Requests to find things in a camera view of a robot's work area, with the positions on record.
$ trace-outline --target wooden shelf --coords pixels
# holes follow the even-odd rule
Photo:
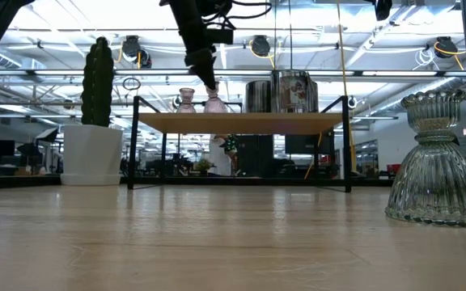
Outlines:
[[[341,123],[341,113],[140,113],[162,133],[319,134]]]

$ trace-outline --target glass vase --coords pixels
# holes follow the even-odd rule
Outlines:
[[[192,105],[194,89],[181,88],[179,89],[181,94],[181,105],[177,108],[177,113],[196,113],[195,108]]]
[[[204,113],[227,113],[226,104],[218,97],[218,82],[215,82],[215,90],[206,86],[208,101],[204,106]]]
[[[463,91],[428,91],[401,101],[418,145],[402,162],[392,186],[389,217],[466,227],[466,153],[450,128],[460,121]]]

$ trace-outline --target pink glass vase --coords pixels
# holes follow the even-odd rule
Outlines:
[[[177,113],[196,113],[195,108],[192,105],[194,89],[181,88],[181,105],[177,108]]]
[[[208,101],[204,106],[204,113],[227,113],[226,104],[218,97],[218,82],[215,82],[215,90],[206,87]]]

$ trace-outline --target metal canister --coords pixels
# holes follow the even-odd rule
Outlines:
[[[270,81],[253,81],[246,84],[244,110],[247,113],[271,112]]]
[[[273,71],[271,112],[317,112],[317,84],[307,71]]]

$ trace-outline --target wooden table surface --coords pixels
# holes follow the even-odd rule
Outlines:
[[[466,290],[466,229],[389,188],[0,190],[0,290]]]
[[[341,113],[140,113],[161,133],[320,134],[341,123]]]

